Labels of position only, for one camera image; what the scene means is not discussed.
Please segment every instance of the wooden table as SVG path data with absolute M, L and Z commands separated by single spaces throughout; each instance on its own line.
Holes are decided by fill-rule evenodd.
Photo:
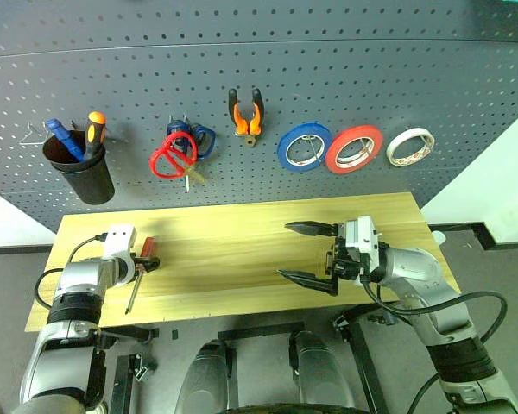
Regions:
M 445 278 L 458 290 L 443 254 L 408 192 L 358 197 L 318 198 L 255 204 L 214 205 L 162 210 L 120 211 L 64 216 L 46 269 L 63 267 L 72 249 L 114 223 L 136 226 L 134 251 L 147 236 L 159 243 L 158 270 L 147 273 L 132 312 L 124 314 L 132 283 L 108 290 L 102 326 L 152 323 L 336 304 L 368 303 L 363 288 L 340 281 L 339 295 L 297 286 L 276 273 L 296 269 L 324 275 L 331 237 L 309 237 L 284 229 L 300 220 L 336 223 L 371 215 L 381 241 L 395 248 L 424 248 L 439 261 Z M 100 256 L 94 241 L 75 260 Z M 51 303 L 59 278 L 47 276 L 41 295 Z M 384 292 L 384 298 L 391 298 Z M 33 304 L 25 330 L 39 330 L 47 310 Z

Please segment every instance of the tool holder cup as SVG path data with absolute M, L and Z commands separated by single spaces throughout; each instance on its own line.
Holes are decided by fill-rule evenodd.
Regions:
M 79 147 L 85 148 L 85 132 L 74 130 L 70 132 Z M 44 143 L 42 152 L 83 202 L 103 204 L 115 194 L 110 172 L 105 164 L 105 147 L 103 145 L 89 160 L 77 162 L 60 140 L 52 135 Z

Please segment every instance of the pegboard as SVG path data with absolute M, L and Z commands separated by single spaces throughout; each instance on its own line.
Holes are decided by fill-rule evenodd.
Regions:
M 262 91 L 253 148 L 233 135 L 231 87 L 245 110 L 251 88 Z M 19 144 L 28 124 L 26 141 L 39 140 L 48 118 L 84 127 L 90 110 L 108 117 L 116 187 L 99 206 L 77 198 L 41 146 Z M 148 169 L 169 116 L 183 114 L 218 134 L 198 165 L 207 184 L 188 194 Z M 423 205 L 517 117 L 518 3 L 0 2 L 0 194 L 52 230 L 63 214 L 89 211 L 395 191 Z M 334 135 L 372 123 L 384 146 L 344 176 L 290 172 L 276 146 L 303 122 Z M 385 147 L 416 126 L 435 136 L 433 153 L 391 166 Z

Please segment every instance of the blue screwdriver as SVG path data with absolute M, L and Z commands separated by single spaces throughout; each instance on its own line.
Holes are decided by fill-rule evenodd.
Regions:
M 67 148 L 67 151 L 77 159 L 78 162 L 84 160 L 85 155 L 77 145 L 77 142 L 71 137 L 71 133 L 65 129 L 61 122 L 55 118 L 48 119 L 46 126 L 55 137 Z

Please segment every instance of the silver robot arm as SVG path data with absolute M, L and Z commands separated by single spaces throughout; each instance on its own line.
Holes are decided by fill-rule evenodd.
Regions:
M 102 257 L 67 263 L 23 376 L 22 405 L 15 414 L 78 414 L 99 404 L 105 381 L 105 352 L 98 346 L 102 304 L 107 289 L 135 277 L 130 254 L 135 238 L 133 226 L 112 226 Z
M 369 216 L 332 225 L 296 222 L 286 227 L 305 235 L 336 237 L 334 249 L 327 255 L 330 280 L 311 273 L 279 271 L 298 285 L 336 295 L 339 279 L 355 280 L 367 290 L 372 281 L 391 289 L 403 310 L 427 308 L 459 296 L 445 282 L 431 254 L 418 248 L 390 248 L 378 241 L 380 234 Z M 372 291 L 370 295 L 376 300 Z M 439 383 L 457 412 L 518 414 L 518 400 L 488 356 L 464 303 L 410 315 L 408 321 L 426 345 Z

